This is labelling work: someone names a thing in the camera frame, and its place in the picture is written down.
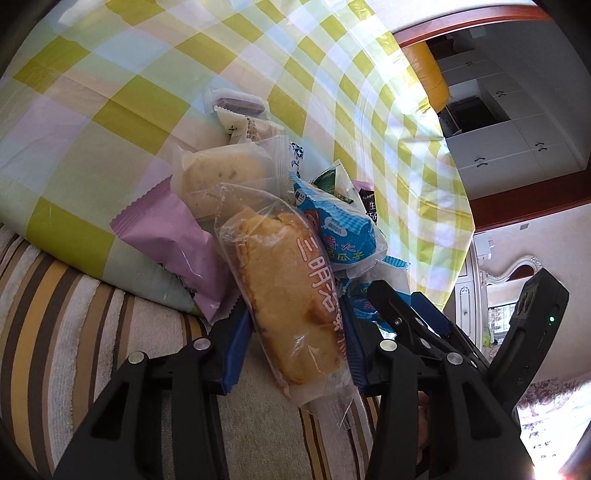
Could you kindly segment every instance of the pink snack package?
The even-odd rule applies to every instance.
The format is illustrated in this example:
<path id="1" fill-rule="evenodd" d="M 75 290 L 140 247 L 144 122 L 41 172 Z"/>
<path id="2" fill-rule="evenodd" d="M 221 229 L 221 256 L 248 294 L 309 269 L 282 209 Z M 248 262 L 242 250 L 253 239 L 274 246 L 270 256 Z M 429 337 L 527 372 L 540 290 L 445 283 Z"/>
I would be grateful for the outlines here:
<path id="1" fill-rule="evenodd" d="M 360 190 L 373 190 L 374 189 L 374 184 L 370 183 L 368 181 L 351 180 L 351 182 L 353 183 L 355 190 L 357 190 L 357 193 L 359 193 Z"/>
<path id="2" fill-rule="evenodd" d="M 216 252 L 216 241 L 163 180 L 111 222 L 126 244 L 176 274 L 210 323 L 226 291 L 230 269 Z"/>

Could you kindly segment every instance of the plastic wrapper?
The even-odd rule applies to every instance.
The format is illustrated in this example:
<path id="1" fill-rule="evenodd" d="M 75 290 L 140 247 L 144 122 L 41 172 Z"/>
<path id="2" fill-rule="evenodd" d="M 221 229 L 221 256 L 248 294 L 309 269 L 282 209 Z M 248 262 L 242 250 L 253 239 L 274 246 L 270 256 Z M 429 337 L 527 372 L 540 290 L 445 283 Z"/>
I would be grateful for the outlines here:
<path id="1" fill-rule="evenodd" d="M 287 202 L 223 184 L 215 228 L 284 393 L 303 406 L 350 384 L 335 280 L 318 236 Z"/>
<path id="2" fill-rule="evenodd" d="M 380 318 L 378 311 L 371 305 L 367 292 L 371 282 L 385 280 L 410 305 L 407 267 L 406 262 L 402 260 L 386 257 L 349 284 L 347 295 L 357 318 L 374 322 L 385 332 L 394 332 L 392 327 Z"/>
<path id="3" fill-rule="evenodd" d="M 267 152 L 275 162 L 277 169 L 277 179 L 279 181 L 279 197 L 286 199 L 288 197 L 289 187 L 291 185 L 290 172 L 299 174 L 300 164 L 294 164 L 294 150 L 287 135 L 276 135 L 265 140 L 260 140 L 256 144 Z"/>
<path id="4" fill-rule="evenodd" d="M 330 193 L 339 200 L 352 205 L 361 213 L 365 213 L 365 207 L 363 206 L 361 197 L 357 193 L 349 175 L 347 175 L 345 167 L 339 160 L 318 175 L 311 183 L 320 190 Z"/>
<path id="5" fill-rule="evenodd" d="M 203 100 L 206 112 L 213 112 L 215 107 L 221 107 L 242 115 L 260 117 L 269 111 L 269 105 L 261 97 L 230 88 L 208 89 Z"/>
<path id="6" fill-rule="evenodd" d="M 257 142 L 276 135 L 285 135 L 285 128 L 270 120 L 241 115 L 221 107 L 213 108 L 217 118 L 230 135 L 230 143 Z"/>
<path id="7" fill-rule="evenodd" d="M 201 229 L 187 206 L 163 180 L 111 222 L 126 244 L 176 274 L 208 321 L 232 288 L 228 265 L 216 241 Z"/>
<path id="8" fill-rule="evenodd" d="M 386 256 L 384 234 L 365 213 L 291 174 L 295 205 L 319 233 L 338 277 L 356 278 Z"/>
<path id="9" fill-rule="evenodd" d="M 375 222 L 378 223 L 378 209 L 375 205 L 375 190 L 373 184 L 367 181 L 353 180 L 355 190 L 365 207 L 365 212 Z"/>
<path id="10" fill-rule="evenodd" d="M 279 152 L 281 143 L 275 146 L 274 142 L 269 142 L 267 147 L 273 154 Z M 221 182 L 281 195 L 281 185 L 285 190 L 288 182 L 288 161 L 283 158 L 275 162 L 269 152 L 253 142 L 225 145 L 197 153 L 185 152 L 177 147 L 173 156 L 171 189 L 197 220 L 215 216 L 219 203 L 216 187 Z"/>

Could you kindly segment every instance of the checkered tablecloth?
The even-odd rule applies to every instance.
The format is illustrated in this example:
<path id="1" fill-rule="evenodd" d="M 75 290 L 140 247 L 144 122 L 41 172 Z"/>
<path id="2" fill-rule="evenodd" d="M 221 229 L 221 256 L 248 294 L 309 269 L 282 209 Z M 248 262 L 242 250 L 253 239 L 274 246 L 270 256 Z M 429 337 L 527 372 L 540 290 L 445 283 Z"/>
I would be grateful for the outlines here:
<path id="1" fill-rule="evenodd" d="M 389 253 L 442 305 L 473 220 L 434 111 L 364 0 L 62 0 L 0 80 L 0 218 L 96 278 L 178 309 L 176 278 L 109 222 L 171 173 L 172 149 L 228 137 L 207 88 L 268 100 L 304 178 L 341 160 L 376 185 Z"/>

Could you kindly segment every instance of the metal rivet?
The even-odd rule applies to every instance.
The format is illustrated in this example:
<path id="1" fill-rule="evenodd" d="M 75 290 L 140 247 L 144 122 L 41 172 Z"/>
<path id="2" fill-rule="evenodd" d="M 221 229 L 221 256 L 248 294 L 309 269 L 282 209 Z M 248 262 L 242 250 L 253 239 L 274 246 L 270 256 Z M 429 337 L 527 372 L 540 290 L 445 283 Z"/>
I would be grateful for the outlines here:
<path id="1" fill-rule="evenodd" d="M 447 354 L 447 361 L 452 365 L 461 365 L 464 359 L 459 353 L 451 352 Z"/>
<path id="2" fill-rule="evenodd" d="M 385 339 L 379 343 L 379 347 L 385 352 L 393 352 L 398 348 L 398 344 L 394 340 Z"/>
<path id="3" fill-rule="evenodd" d="M 195 350 L 207 350 L 209 347 L 211 347 L 212 343 L 208 338 L 198 338 L 197 340 L 195 340 L 193 342 L 193 348 Z"/>
<path id="4" fill-rule="evenodd" d="M 145 353 L 143 352 L 134 352 L 129 354 L 129 357 L 127 357 L 127 360 L 129 361 L 130 364 L 140 364 L 141 362 L 144 361 L 145 358 Z"/>

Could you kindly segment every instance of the white wall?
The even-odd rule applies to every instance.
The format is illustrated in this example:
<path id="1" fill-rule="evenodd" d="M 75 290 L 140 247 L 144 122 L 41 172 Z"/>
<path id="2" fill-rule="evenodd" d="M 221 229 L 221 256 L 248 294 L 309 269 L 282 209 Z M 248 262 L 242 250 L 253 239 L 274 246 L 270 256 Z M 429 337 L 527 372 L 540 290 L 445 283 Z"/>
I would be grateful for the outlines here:
<path id="1" fill-rule="evenodd" d="M 591 204 L 489 231 L 492 258 L 482 268 L 502 274 L 524 255 L 538 257 L 570 293 L 548 356 L 535 381 L 571 379 L 591 371 Z"/>
<path id="2" fill-rule="evenodd" d="M 535 5 L 531 0 L 367 0 L 390 32 L 397 32 L 432 18 L 498 5 Z"/>
<path id="3" fill-rule="evenodd" d="M 513 77 L 557 124 L 581 168 L 591 153 L 591 75 L 553 22 L 486 25 L 457 33 Z"/>

